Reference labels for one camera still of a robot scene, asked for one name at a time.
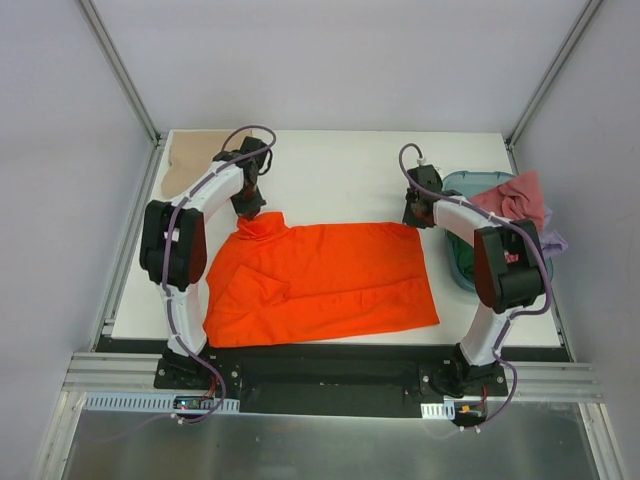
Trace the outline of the orange t shirt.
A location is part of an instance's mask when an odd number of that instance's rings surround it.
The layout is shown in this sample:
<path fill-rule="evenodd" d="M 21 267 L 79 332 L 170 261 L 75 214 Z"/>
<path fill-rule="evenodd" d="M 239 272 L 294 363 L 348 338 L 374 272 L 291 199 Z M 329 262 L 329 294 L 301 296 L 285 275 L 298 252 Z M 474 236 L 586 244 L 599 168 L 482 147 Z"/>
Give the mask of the orange t shirt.
<path fill-rule="evenodd" d="M 204 330 L 237 348 L 394 333 L 439 324 L 420 235 L 392 223 L 288 226 L 241 219 L 206 278 Z"/>

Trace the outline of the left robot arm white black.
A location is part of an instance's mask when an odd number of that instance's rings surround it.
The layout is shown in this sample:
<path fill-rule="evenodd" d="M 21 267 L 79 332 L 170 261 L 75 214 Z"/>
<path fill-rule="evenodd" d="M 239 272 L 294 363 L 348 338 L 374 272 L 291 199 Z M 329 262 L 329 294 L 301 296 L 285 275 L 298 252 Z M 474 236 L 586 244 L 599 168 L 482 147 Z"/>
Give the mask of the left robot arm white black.
<path fill-rule="evenodd" d="M 206 158 L 205 170 L 167 200 L 147 203 L 139 265 L 164 303 L 169 338 L 158 362 L 155 385 L 204 389 L 220 380 L 206 355 L 205 313 L 199 284 L 207 271 L 206 224 L 226 202 L 251 220 L 266 205 L 258 179 L 271 168 L 276 140 L 248 135 L 236 147 L 230 134 Z"/>

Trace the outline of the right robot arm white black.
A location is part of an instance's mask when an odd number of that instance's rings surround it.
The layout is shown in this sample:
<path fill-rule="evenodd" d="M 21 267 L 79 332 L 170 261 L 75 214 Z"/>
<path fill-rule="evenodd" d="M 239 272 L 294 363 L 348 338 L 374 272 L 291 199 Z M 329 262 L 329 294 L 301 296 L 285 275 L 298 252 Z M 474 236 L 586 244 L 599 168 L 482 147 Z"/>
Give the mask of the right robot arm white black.
<path fill-rule="evenodd" d="M 549 276 L 531 220 L 508 220 L 443 190 L 431 165 L 401 171 L 409 184 L 403 222 L 420 229 L 444 229 L 473 249 L 478 308 L 449 362 L 430 375 L 435 391 L 461 398 L 496 373 L 514 320 L 549 309 L 548 305 L 531 308 L 540 296 L 550 296 Z"/>

